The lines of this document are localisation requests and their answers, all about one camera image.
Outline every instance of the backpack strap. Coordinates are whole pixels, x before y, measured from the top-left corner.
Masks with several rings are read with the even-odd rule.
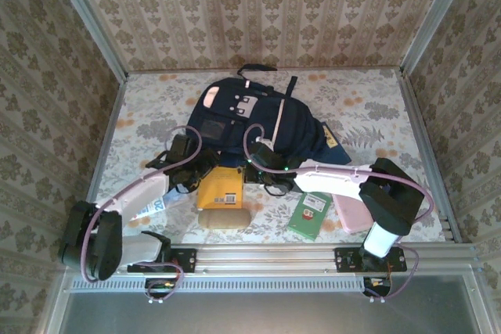
[[[276,68],[274,66],[265,66],[264,64],[244,64],[237,72],[239,76],[247,79],[245,76],[242,75],[242,72],[245,70],[261,70],[263,72],[270,72],[270,71],[276,71]]]
[[[292,95],[292,91],[294,90],[294,86],[297,83],[297,76],[293,76],[290,78],[289,84],[287,85],[287,91],[285,92],[286,97],[290,97]]]

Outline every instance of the beige sponge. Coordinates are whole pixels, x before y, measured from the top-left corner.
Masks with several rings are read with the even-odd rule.
[[[200,227],[210,230],[235,230],[251,224],[251,212],[247,209],[210,209],[198,214]]]

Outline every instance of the floral wallpaper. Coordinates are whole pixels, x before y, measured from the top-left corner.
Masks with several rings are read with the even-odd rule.
[[[298,77],[293,97],[304,101],[317,119],[329,125],[354,165],[372,164],[378,156],[387,157],[427,187],[424,166],[398,85],[399,73],[395,74],[391,68],[280,70],[246,72],[246,77],[285,92],[292,74]],[[228,72],[130,75],[98,198],[110,197],[134,180],[146,163],[164,150],[168,131],[187,123],[200,93],[210,83],[230,75]],[[245,184],[243,205],[250,211],[252,222],[241,230],[200,227],[196,194],[181,195],[177,199],[166,195],[166,210],[128,222],[124,234],[150,230],[167,236],[173,243],[188,244],[312,242],[287,229],[300,197],[298,193],[271,197],[259,185]],[[347,234],[333,204],[315,242],[361,242],[366,234]],[[444,241],[438,212],[414,225],[403,241]]]
[[[501,312],[501,0],[454,0],[410,78]]]
[[[33,332],[117,93],[70,0],[0,0],[0,332]]]
[[[433,0],[88,0],[128,71],[397,66]]]

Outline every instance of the backpack handle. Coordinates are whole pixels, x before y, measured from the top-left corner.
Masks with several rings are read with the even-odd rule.
[[[264,64],[243,64],[242,67],[236,72],[236,74],[247,79],[242,75],[242,72],[245,70],[260,70],[263,72],[271,72],[276,71],[276,68],[274,66],[265,66]]]

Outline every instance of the yellow tag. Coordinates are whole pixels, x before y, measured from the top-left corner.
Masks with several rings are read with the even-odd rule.
[[[332,133],[330,133],[329,128],[323,125],[323,131],[326,133],[327,146],[329,146],[330,149],[332,149],[334,146],[337,146],[337,141],[334,136],[332,136]]]

